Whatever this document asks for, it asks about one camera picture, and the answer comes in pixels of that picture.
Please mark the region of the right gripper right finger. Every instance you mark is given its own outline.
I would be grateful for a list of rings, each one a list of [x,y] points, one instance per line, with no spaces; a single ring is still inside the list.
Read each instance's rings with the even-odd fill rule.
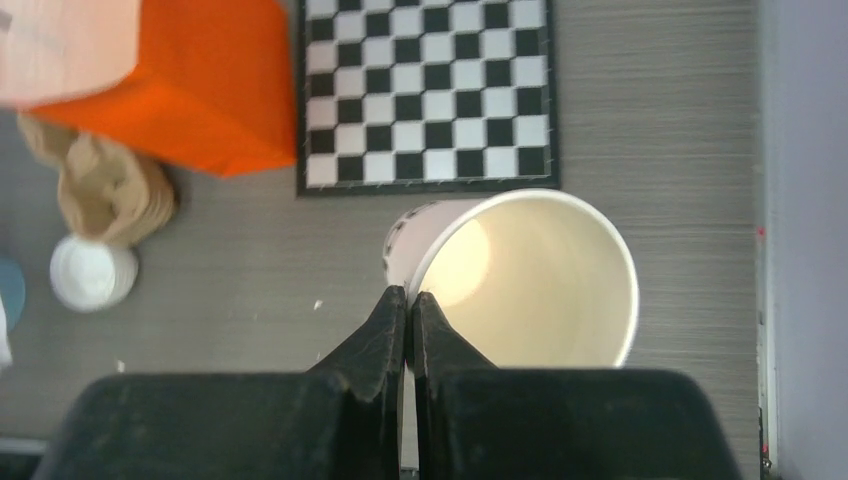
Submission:
[[[425,479],[738,479],[703,390],[651,369],[496,367],[435,297],[411,308]]]

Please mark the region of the orange paper bag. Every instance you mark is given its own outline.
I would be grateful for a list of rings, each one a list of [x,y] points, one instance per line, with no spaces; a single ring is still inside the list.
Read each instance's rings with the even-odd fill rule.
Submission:
[[[296,161],[276,1],[5,1],[1,104],[217,176]]]

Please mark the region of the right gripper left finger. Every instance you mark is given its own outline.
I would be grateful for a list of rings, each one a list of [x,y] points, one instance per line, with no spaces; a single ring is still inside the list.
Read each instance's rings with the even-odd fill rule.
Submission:
[[[38,479],[396,479],[406,295],[307,371],[123,374],[87,387]]]

